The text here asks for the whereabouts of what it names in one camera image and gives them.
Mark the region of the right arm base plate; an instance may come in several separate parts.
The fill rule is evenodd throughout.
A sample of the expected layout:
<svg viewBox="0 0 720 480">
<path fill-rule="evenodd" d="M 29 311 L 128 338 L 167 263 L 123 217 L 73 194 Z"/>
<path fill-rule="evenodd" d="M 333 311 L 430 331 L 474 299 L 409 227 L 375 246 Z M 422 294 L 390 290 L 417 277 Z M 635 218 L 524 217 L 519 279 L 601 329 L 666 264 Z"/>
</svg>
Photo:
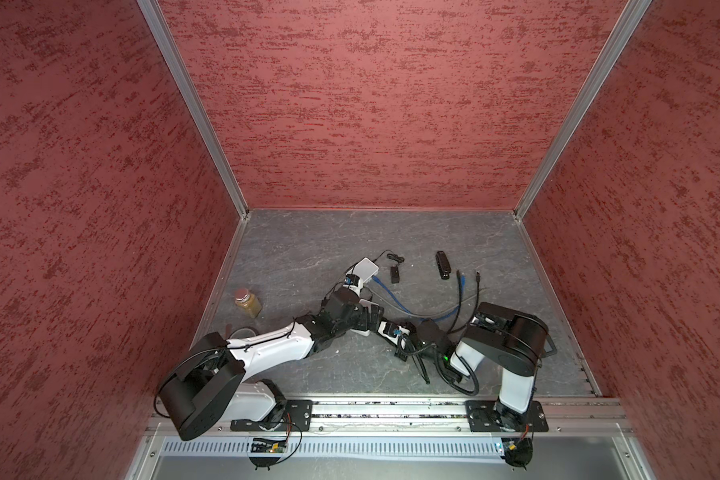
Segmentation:
<svg viewBox="0 0 720 480">
<path fill-rule="evenodd" d="M 498 401 L 468 400 L 466 418 L 473 433 L 546 433 L 549 425 L 542 405 L 531 401 L 524 413 L 518 413 Z"/>
</svg>

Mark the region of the black power adapter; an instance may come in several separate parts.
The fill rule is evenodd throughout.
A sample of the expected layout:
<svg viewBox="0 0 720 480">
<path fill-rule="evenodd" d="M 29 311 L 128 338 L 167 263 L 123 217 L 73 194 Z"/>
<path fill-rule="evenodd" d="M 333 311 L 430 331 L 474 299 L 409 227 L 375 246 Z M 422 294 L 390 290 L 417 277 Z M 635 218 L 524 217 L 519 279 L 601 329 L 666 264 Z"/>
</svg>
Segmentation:
<svg viewBox="0 0 720 480">
<path fill-rule="evenodd" d="M 391 261 L 391 265 L 389 267 L 390 282 L 392 284 L 399 284 L 401 281 L 400 265 L 405 262 L 405 258 L 391 250 L 385 250 L 382 252 L 378 258 L 381 257 L 385 257 L 387 260 Z"/>
</svg>

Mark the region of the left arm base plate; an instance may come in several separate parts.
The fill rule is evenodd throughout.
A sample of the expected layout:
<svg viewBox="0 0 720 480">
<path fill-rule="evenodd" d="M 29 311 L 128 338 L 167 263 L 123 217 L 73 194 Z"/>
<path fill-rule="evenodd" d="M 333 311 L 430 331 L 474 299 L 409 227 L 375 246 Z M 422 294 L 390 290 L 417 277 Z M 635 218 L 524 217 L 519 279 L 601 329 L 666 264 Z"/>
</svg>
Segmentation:
<svg viewBox="0 0 720 480">
<path fill-rule="evenodd" d="M 285 400 L 277 403 L 262 421 L 232 420 L 230 430 L 235 432 L 307 432 L 310 428 L 312 400 Z"/>
</svg>

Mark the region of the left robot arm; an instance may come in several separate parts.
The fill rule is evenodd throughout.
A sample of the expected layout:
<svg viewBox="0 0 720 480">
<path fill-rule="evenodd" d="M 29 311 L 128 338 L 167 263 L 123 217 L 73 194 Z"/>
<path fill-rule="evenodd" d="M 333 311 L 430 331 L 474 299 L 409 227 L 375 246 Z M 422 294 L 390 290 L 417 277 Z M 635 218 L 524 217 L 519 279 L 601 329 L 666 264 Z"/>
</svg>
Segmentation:
<svg viewBox="0 0 720 480">
<path fill-rule="evenodd" d="M 271 382 L 251 383 L 250 378 L 319 353 L 351 330 L 376 332 L 383 320 L 381 306 L 342 287 L 318 313 L 297 317 L 279 330 L 229 340 L 207 334 L 159 383 L 160 415 L 172 421 L 184 441 L 222 421 L 277 422 L 272 412 L 282 402 L 280 391 Z"/>
</svg>

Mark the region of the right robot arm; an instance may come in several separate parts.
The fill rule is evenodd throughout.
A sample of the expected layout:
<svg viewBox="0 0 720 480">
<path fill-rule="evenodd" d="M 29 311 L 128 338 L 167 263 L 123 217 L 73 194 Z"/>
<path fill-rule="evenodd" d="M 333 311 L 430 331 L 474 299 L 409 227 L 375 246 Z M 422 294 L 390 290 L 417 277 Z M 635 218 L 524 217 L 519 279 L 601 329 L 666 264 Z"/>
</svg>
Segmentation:
<svg viewBox="0 0 720 480">
<path fill-rule="evenodd" d="M 457 330 L 453 340 L 429 319 L 415 326 L 384 321 L 378 334 L 395 346 L 395 355 L 414 360 L 424 378 L 431 362 L 441 380 L 468 396 L 467 420 L 473 432 L 528 435 L 549 430 L 541 404 L 533 399 L 542 360 L 557 353 L 549 328 L 538 317 L 482 302 L 472 320 Z M 478 367 L 490 360 L 501 368 L 498 397 L 481 401 Z"/>
</svg>

